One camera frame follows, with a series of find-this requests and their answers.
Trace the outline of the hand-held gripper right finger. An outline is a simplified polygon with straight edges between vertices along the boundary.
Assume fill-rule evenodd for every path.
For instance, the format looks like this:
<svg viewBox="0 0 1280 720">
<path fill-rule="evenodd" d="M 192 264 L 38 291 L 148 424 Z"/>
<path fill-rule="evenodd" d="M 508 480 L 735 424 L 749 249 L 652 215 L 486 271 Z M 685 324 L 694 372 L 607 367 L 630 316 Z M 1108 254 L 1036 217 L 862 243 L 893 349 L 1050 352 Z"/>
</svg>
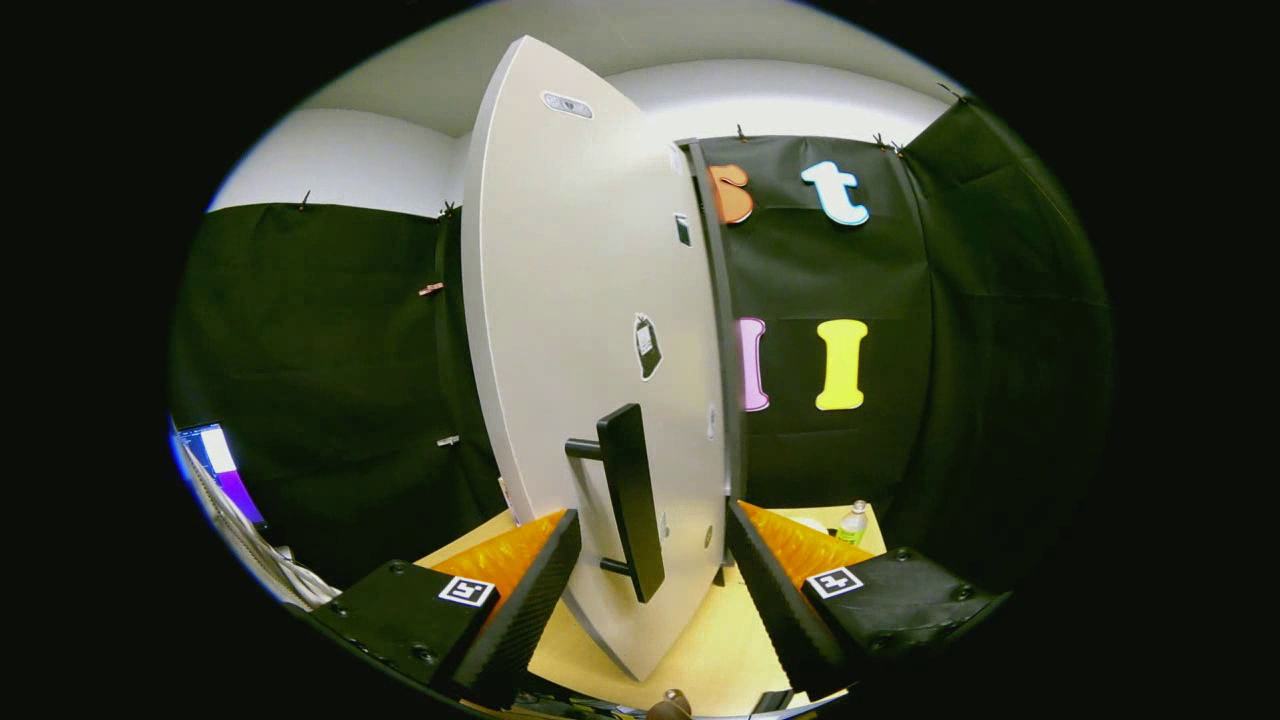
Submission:
<svg viewBox="0 0 1280 720">
<path fill-rule="evenodd" d="M 791 687 L 813 700 L 936 671 L 1009 601 L 918 550 L 870 553 L 740 500 L 726 537 Z"/>
</svg>

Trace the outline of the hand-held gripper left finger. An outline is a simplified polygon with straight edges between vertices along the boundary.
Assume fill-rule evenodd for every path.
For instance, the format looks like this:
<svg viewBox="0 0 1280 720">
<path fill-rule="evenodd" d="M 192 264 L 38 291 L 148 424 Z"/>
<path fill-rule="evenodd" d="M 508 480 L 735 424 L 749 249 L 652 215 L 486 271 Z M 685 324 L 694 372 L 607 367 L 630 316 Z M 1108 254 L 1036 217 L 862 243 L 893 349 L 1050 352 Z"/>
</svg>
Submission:
<svg viewBox="0 0 1280 720">
<path fill-rule="evenodd" d="M 430 568 L 385 562 L 305 618 L 411 685 L 507 708 L 581 547 L 562 509 Z"/>
</svg>

